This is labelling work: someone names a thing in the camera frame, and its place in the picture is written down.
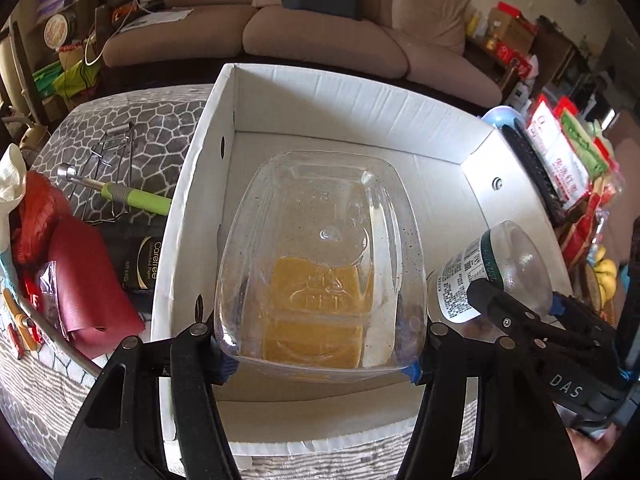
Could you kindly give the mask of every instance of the bottle label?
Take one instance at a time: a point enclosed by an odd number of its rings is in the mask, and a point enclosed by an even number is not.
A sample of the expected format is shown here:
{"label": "bottle label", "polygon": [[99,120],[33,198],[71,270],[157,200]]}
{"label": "bottle label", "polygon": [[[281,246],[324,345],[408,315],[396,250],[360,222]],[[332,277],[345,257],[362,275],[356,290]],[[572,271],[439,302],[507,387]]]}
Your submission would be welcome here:
{"label": "bottle label", "polygon": [[491,247],[490,230],[458,256],[450,259],[440,271],[436,290],[444,317],[453,323],[464,323],[480,316],[480,313],[466,302],[469,283],[480,278],[488,279],[498,288],[504,288]]}

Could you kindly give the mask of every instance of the screw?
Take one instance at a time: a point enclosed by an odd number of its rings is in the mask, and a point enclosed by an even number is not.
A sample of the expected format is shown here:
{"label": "screw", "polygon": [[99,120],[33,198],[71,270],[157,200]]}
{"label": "screw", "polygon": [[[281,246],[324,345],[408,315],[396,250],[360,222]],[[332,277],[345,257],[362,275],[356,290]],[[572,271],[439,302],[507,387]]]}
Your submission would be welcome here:
{"label": "screw", "polygon": [[207,333],[207,330],[207,325],[205,325],[204,323],[196,323],[191,325],[189,333],[191,335],[203,335]]}
{"label": "screw", "polygon": [[513,350],[514,348],[516,348],[516,342],[510,337],[501,337],[500,346],[502,348],[506,348],[507,350]]}
{"label": "screw", "polygon": [[449,332],[449,327],[447,325],[445,325],[444,323],[434,323],[431,325],[431,333],[435,334],[435,335],[447,335],[447,333]]}
{"label": "screw", "polygon": [[122,342],[122,347],[126,350],[131,350],[136,346],[138,346],[138,338],[134,335],[130,335],[129,337],[125,338],[124,341]]}

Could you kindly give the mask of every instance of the red fabric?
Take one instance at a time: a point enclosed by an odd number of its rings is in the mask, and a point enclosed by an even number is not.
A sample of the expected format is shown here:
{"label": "red fabric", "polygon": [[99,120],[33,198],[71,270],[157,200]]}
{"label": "red fabric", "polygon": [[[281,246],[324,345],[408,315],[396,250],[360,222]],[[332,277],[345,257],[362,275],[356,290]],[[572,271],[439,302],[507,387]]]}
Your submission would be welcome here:
{"label": "red fabric", "polygon": [[51,237],[49,261],[56,262],[62,322],[73,345],[89,359],[144,330],[94,227],[73,216],[60,220]]}
{"label": "red fabric", "polygon": [[58,221],[71,215],[71,207],[47,177],[27,171],[26,192],[18,212],[21,226],[12,237],[14,262],[19,266],[40,267],[47,261],[47,247]]}

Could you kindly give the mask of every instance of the banana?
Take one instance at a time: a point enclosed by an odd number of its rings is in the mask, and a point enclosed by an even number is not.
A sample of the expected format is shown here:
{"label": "banana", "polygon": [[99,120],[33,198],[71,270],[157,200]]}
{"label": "banana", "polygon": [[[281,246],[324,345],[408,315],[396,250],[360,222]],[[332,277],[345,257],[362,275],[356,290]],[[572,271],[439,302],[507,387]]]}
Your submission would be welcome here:
{"label": "banana", "polygon": [[607,249],[604,247],[604,245],[600,245],[598,247],[598,251],[596,252],[596,263],[602,260],[606,253],[607,253]]}
{"label": "banana", "polygon": [[598,288],[600,289],[600,305],[604,305],[607,303],[607,293],[601,283],[598,284]]}
{"label": "banana", "polygon": [[616,267],[616,264],[613,260],[608,258],[600,260],[593,266],[593,270],[596,271],[596,274],[610,274],[614,278],[618,275],[618,268]]}
{"label": "banana", "polygon": [[605,291],[603,295],[604,301],[602,303],[606,303],[611,298],[613,298],[613,296],[616,293],[616,287],[617,287],[616,278],[611,274],[608,274],[608,273],[606,274],[604,272],[601,272],[599,274],[596,274],[596,279],[598,280],[598,283]]}

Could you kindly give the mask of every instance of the clear plastic container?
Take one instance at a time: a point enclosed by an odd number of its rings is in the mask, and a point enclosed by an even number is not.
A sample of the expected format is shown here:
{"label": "clear plastic container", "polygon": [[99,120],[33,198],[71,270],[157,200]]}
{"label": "clear plastic container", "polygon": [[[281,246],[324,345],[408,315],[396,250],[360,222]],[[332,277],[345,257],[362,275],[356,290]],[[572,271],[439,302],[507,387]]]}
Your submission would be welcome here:
{"label": "clear plastic container", "polygon": [[396,170],[349,153],[268,160],[231,226],[215,309],[223,351],[269,375],[356,381],[409,365],[426,279]]}
{"label": "clear plastic container", "polygon": [[505,221],[434,270],[427,280],[429,318],[466,338],[493,342],[504,332],[466,302],[469,283],[479,278],[511,294],[540,317],[553,301],[546,265],[531,238],[516,222]]}

